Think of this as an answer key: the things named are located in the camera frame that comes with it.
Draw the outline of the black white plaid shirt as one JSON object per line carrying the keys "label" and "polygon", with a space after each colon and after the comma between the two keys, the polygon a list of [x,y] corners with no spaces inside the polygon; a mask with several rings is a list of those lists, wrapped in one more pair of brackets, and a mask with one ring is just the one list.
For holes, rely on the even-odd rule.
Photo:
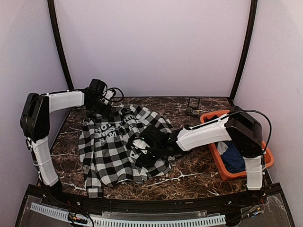
{"label": "black white plaid shirt", "polygon": [[139,151],[130,141],[152,125],[163,133],[174,129],[170,120],[139,105],[119,105],[113,115],[87,113],[79,137],[78,151],[83,166],[84,185],[90,198],[102,198],[104,186],[131,181],[143,183],[171,170],[168,160],[160,158],[151,168],[135,165]]}

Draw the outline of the dark metal brooch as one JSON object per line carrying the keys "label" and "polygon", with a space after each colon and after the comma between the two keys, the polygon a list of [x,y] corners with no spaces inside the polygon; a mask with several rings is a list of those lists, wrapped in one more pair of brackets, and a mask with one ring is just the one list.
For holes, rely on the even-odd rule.
{"label": "dark metal brooch", "polygon": [[201,114],[200,110],[192,109],[190,107],[186,108],[186,115],[199,116]]}

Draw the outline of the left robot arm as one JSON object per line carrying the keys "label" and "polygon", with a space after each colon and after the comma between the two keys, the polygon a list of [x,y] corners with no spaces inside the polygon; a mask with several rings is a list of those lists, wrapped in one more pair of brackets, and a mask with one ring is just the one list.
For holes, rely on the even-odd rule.
{"label": "left robot arm", "polygon": [[82,106],[108,113],[115,95],[114,88],[108,88],[105,82],[93,79],[84,89],[44,94],[30,93],[27,96],[20,126],[39,179],[49,192],[49,200],[56,206],[63,206],[67,202],[67,196],[62,192],[62,183],[50,154],[48,136],[51,113]]}

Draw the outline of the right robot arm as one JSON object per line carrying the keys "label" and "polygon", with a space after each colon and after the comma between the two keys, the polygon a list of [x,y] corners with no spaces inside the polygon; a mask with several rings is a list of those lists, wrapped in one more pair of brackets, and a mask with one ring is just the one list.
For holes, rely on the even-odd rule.
{"label": "right robot arm", "polygon": [[250,113],[264,113],[257,110],[243,110],[238,106],[197,126],[185,127],[163,133],[154,126],[148,126],[130,145],[140,151],[136,165],[150,168],[163,157],[183,155],[190,150],[217,143],[232,141],[244,159],[248,190],[242,194],[242,202],[252,205],[260,197],[263,175],[266,169],[265,153],[268,142],[262,138],[262,126]]}

